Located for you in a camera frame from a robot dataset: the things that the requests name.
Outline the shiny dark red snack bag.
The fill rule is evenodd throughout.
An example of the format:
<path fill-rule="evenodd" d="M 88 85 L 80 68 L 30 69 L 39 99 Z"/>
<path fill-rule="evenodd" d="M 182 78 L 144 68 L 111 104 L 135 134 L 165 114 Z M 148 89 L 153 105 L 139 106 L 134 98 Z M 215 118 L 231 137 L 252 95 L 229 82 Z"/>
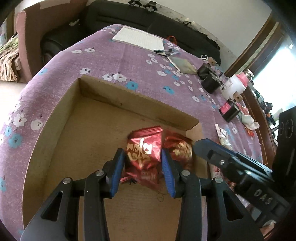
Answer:
<path fill-rule="evenodd" d="M 134 181 L 152 190 L 159 188 L 162 133 L 161 126 L 153 126 L 128 135 L 125 149 L 127 159 L 121 183 Z"/>

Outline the white red sauce packet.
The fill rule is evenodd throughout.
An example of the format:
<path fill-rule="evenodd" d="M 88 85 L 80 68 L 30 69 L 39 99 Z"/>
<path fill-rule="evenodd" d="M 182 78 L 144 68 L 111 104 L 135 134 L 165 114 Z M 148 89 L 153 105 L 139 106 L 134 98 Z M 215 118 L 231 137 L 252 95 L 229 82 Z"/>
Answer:
<path fill-rule="evenodd" d="M 215 128 L 220 144 L 228 150 L 233 150 L 233 147 L 229 141 L 228 133 L 224 129 L 222 129 L 217 123 L 215 124 Z"/>

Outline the brown cardboard box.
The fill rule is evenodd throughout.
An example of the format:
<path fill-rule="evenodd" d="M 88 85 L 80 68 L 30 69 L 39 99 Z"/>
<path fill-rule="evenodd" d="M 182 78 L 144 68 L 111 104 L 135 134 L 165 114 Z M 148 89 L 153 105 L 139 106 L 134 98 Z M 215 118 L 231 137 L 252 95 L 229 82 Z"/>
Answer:
<path fill-rule="evenodd" d="M 83 76 L 58 102 L 33 149 L 23 188 L 22 240 L 174 240 L 181 200 L 120 184 L 102 196 L 101 170 L 135 130 L 161 126 L 193 141 L 199 121 L 124 87 Z"/>

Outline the white crumpled cloth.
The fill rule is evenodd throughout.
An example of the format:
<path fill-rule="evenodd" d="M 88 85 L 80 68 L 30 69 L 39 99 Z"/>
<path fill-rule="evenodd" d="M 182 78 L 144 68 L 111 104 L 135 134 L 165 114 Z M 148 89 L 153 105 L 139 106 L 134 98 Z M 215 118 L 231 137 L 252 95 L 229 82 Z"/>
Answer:
<path fill-rule="evenodd" d="M 256 130 L 260 127 L 259 123 L 257 121 L 255 121 L 251 115 L 244 114 L 243 111 L 240 111 L 238 116 L 241 120 L 241 123 L 243 123 L 247 129 L 253 131 L 253 130 Z"/>

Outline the black cylinder holder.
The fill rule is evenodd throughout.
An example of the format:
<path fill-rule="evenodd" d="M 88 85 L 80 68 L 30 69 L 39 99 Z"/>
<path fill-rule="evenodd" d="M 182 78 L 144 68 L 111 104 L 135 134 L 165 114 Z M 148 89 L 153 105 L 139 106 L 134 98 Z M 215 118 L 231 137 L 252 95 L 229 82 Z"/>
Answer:
<path fill-rule="evenodd" d="M 226 122 L 229 123 L 239 114 L 240 110 L 237 104 L 242 100 L 243 97 L 236 91 L 232 98 L 227 99 L 227 101 L 220 107 L 219 112 Z"/>
<path fill-rule="evenodd" d="M 201 55 L 201 59 L 204 63 L 197 70 L 197 75 L 201 79 L 201 85 L 209 93 L 213 94 L 217 89 L 222 86 L 222 81 L 220 77 L 223 75 L 223 72 L 219 74 L 213 69 L 214 66 L 217 66 L 217 62 L 207 55 Z"/>

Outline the wooden brown cabinet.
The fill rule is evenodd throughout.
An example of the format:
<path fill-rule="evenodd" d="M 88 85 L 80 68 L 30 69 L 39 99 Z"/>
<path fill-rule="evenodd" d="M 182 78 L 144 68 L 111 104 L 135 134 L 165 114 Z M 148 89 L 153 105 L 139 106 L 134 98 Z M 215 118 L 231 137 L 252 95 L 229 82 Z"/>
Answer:
<path fill-rule="evenodd" d="M 255 131 L 257 133 L 259 144 L 261 147 L 263 164 L 271 169 L 276 154 L 276 146 L 274 144 L 273 136 L 271 134 L 271 130 L 267 123 L 266 117 L 249 87 L 245 89 L 242 97 L 246 107 L 249 110 L 250 115 L 254 118 L 255 121 L 259 123 L 259 128 Z"/>

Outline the purple floral tablecloth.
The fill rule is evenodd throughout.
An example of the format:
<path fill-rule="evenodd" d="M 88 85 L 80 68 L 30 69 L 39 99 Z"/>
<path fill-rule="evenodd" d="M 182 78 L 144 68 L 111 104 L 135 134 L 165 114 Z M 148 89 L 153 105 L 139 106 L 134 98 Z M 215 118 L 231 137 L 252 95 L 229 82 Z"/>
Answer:
<path fill-rule="evenodd" d="M 17 240 L 23 233 L 25 174 L 37 138 L 71 84 L 82 75 L 101 78 L 155 98 L 196 118 L 204 135 L 217 139 L 215 125 L 227 131 L 234 150 L 262 161 L 258 137 L 239 119 L 224 121 L 224 98 L 207 94 L 196 75 L 182 74 L 166 59 L 136 46 L 115 42 L 121 25 L 110 25 L 55 55 L 17 95 L 1 104 L 1 221 Z"/>

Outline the white plastic jar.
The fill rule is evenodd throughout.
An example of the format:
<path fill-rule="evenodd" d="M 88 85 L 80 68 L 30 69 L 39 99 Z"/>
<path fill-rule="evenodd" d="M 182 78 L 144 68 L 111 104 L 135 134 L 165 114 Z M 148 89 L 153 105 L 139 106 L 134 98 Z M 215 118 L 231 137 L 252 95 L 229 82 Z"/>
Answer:
<path fill-rule="evenodd" d="M 242 82 L 238 75 L 230 77 L 220 88 L 222 96 L 228 99 L 234 99 L 233 94 L 238 92 L 241 94 L 246 89 L 246 85 Z"/>

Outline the pink sleeved bottle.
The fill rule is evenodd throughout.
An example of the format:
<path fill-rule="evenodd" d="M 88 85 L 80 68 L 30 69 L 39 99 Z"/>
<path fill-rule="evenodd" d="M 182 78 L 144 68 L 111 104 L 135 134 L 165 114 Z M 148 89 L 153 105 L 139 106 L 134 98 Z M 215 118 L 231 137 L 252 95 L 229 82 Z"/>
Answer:
<path fill-rule="evenodd" d="M 239 74 L 236 75 L 239 80 L 242 82 L 244 87 L 247 87 L 248 83 L 254 78 L 254 74 L 251 72 L 250 69 L 246 69 L 241 71 Z"/>

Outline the black pen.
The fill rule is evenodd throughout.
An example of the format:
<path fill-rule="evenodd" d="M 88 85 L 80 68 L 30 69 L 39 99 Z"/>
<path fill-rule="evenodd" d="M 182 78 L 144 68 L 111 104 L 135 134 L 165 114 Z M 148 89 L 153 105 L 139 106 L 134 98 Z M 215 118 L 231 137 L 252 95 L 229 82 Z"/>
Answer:
<path fill-rule="evenodd" d="M 179 53 L 179 51 L 175 51 L 174 49 L 154 50 L 153 52 L 163 57 L 169 57 Z"/>

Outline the white lined notepad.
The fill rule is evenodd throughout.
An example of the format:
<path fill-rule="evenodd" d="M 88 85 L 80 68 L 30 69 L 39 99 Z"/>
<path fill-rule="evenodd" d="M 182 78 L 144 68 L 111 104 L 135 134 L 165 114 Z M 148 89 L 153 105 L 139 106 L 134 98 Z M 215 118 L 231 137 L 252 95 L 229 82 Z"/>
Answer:
<path fill-rule="evenodd" d="M 123 26 L 112 40 L 137 46 L 149 51 L 164 50 L 162 38 L 129 26 Z"/>

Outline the black sofa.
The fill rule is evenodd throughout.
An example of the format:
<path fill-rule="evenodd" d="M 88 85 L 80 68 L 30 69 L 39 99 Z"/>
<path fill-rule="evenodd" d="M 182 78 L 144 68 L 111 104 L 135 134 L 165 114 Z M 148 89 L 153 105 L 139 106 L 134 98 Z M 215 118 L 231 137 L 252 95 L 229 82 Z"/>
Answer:
<path fill-rule="evenodd" d="M 47 32 L 41 40 L 43 63 L 93 33 L 114 24 L 127 25 L 164 39 L 174 36 L 177 45 L 200 57 L 205 54 L 221 63 L 219 45 L 207 35 L 158 13 L 113 1 L 94 1 L 69 23 Z"/>

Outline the brown patterned blanket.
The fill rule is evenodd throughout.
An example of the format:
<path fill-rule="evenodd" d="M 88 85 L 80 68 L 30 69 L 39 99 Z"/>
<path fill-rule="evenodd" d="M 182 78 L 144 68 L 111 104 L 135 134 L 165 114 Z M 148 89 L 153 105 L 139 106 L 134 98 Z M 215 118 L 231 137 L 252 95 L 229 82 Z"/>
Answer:
<path fill-rule="evenodd" d="M 1 81 L 17 82 L 17 75 L 13 69 L 13 60 L 19 56 L 19 38 L 15 33 L 1 46 Z"/>

